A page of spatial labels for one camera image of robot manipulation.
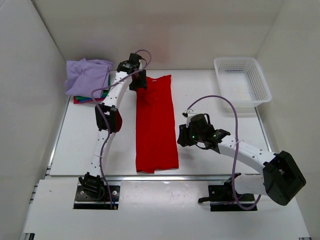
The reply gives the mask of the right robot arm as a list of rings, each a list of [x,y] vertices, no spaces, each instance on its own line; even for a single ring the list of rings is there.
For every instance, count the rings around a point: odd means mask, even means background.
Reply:
[[[177,143],[180,146],[198,147],[203,144],[202,150],[232,157],[257,172],[254,175],[232,173],[222,192],[229,200],[237,201],[245,194],[264,195],[286,206],[306,185],[306,179],[290,153],[264,151],[237,141],[230,132],[214,128],[207,113],[187,110],[182,115],[186,123],[179,125]]]

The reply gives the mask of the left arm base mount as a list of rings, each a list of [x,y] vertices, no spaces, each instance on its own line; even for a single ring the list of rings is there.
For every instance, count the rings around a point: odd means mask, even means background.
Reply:
[[[73,208],[76,210],[118,210],[121,184],[107,185],[99,175],[87,172],[78,178]]]

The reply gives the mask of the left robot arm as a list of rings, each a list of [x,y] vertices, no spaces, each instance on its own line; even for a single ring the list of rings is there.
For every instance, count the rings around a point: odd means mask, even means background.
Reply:
[[[146,67],[150,62],[140,56],[139,52],[140,50],[131,53],[128,60],[119,63],[114,81],[107,87],[107,96],[101,103],[95,102],[98,128],[95,152],[88,172],[79,178],[83,191],[95,201],[112,193],[103,173],[103,159],[108,155],[112,141],[122,127],[119,107],[124,94],[126,90],[147,89]]]

